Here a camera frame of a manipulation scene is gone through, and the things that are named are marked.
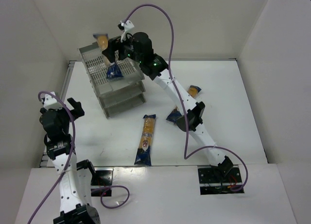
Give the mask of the spaghetti bag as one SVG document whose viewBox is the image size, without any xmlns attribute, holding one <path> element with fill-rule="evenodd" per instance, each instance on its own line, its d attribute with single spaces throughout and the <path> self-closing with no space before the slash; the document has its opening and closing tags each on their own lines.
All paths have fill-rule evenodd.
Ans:
<svg viewBox="0 0 311 224">
<path fill-rule="evenodd" d="M 195 98 L 201 91 L 202 89 L 199 86 L 195 86 L 195 85 L 190 85 L 188 88 L 188 93 Z M 169 115 L 166 117 L 166 121 L 169 121 L 173 124 L 176 125 L 176 121 L 178 118 L 180 118 L 182 116 L 182 114 L 180 113 L 178 107 L 176 106 L 170 113 Z"/>
<path fill-rule="evenodd" d="M 124 78 L 120 67 L 115 62 L 115 53 L 109 52 L 108 34 L 93 34 L 97 44 L 104 56 L 104 63 L 107 66 L 106 79 L 114 81 Z"/>
<path fill-rule="evenodd" d="M 143 120 L 142 134 L 134 164 L 151 166 L 151 146 L 155 130 L 156 114 L 144 115 Z"/>
</svg>

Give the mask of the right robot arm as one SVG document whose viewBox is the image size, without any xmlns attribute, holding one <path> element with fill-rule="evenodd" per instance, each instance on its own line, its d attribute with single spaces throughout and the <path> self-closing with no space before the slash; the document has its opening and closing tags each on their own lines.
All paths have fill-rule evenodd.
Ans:
<svg viewBox="0 0 311 224">
<path fill-rule="evenodd" d="M 125 36 L 108 38 L 99 36 L 97 43 L 102 54 L 113 64 L 116 60 L 131 59 L 138 63 L 140 70 L 152 81 L 158 84 L 176 104 L 181 117 L 176 121 L 178 128 L 192 137 L 204 150 L 208 162 L 219 179 L 224 179 L 233 163 L 230 158 L 219 149 L 208 133 L 202 119 L 205 110 L 203 102 L 196 101 L 177 81 L 170 64 L 160 55 L 154 53 L 152 42 L 143 32 L 127 33 Z"/>
</svg>

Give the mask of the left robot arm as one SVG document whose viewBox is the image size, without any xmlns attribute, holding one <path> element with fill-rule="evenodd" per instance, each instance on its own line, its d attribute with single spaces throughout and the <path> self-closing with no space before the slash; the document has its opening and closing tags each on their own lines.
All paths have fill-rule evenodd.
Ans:
<svg viewBox="0 0 311 224">
<path fill-rule="evenodd" d="M 60 208 L 53 223 L 98 224 L 100 217 L 92 205 L 90 189 L 95 170 L 89 160 L 77 160 L 75 132 L 69 132 L 75 131 L 75 120 L 85 114 L 82 105 L 68 98 L 70 110 L 55 92 L 41 91 L 38 98 L 43 104 L 39 122 L 46 132 L 46 152 L 58 174 L 53 188 L 59 188 Z"/>
</svg>

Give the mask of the grey stacked tray shelf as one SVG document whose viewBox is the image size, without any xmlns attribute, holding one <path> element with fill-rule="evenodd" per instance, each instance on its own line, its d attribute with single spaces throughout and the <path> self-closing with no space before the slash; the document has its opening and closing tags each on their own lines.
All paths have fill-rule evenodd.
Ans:
<svg viewBox="0 0 311 224">
<path fill-rule="evenodd" d="M 106 78 L 108 60 L 102 54 L 97 42 L 78 49 L 94 93 L 107 118 L 142 105 L 146 102 L 143 84 L 144 74 L 138 63 L 126 58 L 119 60 L 115 51 L 116 64 L 121 69 L 122 78 Z"/>
</svg>

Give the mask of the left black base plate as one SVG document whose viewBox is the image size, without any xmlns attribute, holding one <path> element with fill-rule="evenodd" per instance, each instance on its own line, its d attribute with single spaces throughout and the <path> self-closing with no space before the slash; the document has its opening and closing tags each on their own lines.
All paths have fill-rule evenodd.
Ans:
<svg viewBox="0 0 311 224">
<path fill-rule="evenodd" d="M 97 190 L 101 187 L 107 187 L 112 185 L 113 181 L 113 168 L 95 168 L 95 175 L 91 180 L 91 196 L 100 197 L 103 193 L 103 197 L 111 197 L 112 189 Z"/>
</svg>

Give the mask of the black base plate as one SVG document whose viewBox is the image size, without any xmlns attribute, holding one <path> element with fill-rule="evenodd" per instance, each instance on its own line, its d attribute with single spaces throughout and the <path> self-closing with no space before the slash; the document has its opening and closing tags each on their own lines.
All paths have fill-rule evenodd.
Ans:
<svg viewBox="0 0 311 224">
<path fill-rule="evenodd" d="M 101 187 L 107 187 L 112 185 L 113 181 L 113 168 L 95 168 L 95 175 L 91 180 L 91 196 L 100 197 L 103 193 L 103 197 L 111 197 L 112 189 L 97 190 Z"/>
<path fill-rule="evenodd" d="M 210 166 L 198 167 L 197 170 L 201 195 L 244 193 L 244 189 L 232 190 L 238 189 L 243 184 L 238 167 L 233 167 L 223 179 L 217 178 Z"/>
</svg>

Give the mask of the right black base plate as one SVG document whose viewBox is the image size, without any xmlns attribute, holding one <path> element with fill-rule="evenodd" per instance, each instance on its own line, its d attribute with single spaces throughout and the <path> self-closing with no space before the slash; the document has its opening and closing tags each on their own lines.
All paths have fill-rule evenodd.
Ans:
<svg viewBox="0 0 311 224">
<path fill-rule="evenodd" d="M 197 170 L 201 195 L 244 193 L 244 189 L 232 190 L 238 189 L 243 184 L 238 167 L 233 167 L 223 179 L 217 178 L 210 166 L 198 167 Z"/>
</svg>

